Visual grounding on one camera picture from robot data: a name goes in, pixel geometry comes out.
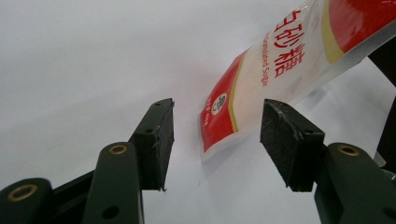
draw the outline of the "plastic bag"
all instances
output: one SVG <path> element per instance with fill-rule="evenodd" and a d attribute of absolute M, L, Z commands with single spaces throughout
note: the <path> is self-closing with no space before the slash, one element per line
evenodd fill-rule
<path fill-rule="evenodd" d="M 295 105 L 396 36 L 396 2 L 308 0 L 235 58 L 200 115 L 202 160 L 261 125 L 265 98 Z"/>

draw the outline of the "red chinese text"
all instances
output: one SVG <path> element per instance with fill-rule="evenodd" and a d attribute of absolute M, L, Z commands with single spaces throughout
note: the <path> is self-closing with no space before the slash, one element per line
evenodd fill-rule
<path fill-rule="evenodd" d="M 289 52 L 279 55 L 279 57 L 275 60 L 275 77 L 279 77 L 284 72 L 289 71 L 303 60 L 303 47 L 304 44 L 300 44 L 297 48 L 291 49 Z"/>
<path fill-rule="evenodd" d="M 300 9 L 292 11 L 274 30 L 274 45 L 284 50 L 275 60 L 275 77 L 279 77 L 303 61 L 304 44 L 301 43 L 300 37 L 304 32 L 303 26 L 297 22 L 299 13 L 301 13 Z"/>

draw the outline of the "black metal arm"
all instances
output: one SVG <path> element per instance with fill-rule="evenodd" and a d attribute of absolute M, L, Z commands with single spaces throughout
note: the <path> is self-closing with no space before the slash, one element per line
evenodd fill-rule
<path fill-rule="evenodd" d="M 291 106 L 265 100 L 261 141 L 286 186 L 318 187 L 322 223 L 395 223 L 396 187 L 368 154 L 343 143 L 323 146 L 324 132 Z"/>
<path fill-rule="evenodd" d="M 0 191 L 0 224 L 144 223 L 142 189 L 164 189 L 173 106 L 172 99 L 153 104 L 129 142 L 102 149 L 94 171 L 57 189 L 32 178 Z"/>

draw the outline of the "white surface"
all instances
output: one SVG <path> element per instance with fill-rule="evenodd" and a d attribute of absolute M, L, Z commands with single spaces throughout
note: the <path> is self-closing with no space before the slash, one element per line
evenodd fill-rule
<path fill-rule="evenodd" d="M 166 187 L 144 192 L 146 223 L 319 223 L 313 193 L 292 193 L 259 132 L 201 164 L 197 116 L 233 58 L 302 2 L 2 1 L 0 189 L 54 188 L 126 141 L 149 106 L 175 102 Z M 369 61 L 296 108 L 373 156 L 395 88 Z"/>

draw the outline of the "printed logo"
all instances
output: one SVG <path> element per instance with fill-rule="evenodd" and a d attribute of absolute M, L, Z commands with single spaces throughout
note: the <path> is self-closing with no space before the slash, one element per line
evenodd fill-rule
<path fill-rule="evenodd" d="M 227 99 L 227 93 L 220 95 L 215 103 L 212 105 L 212 115 L 217 115 L 221 108 L 224 106 L 225 100 Z"/>

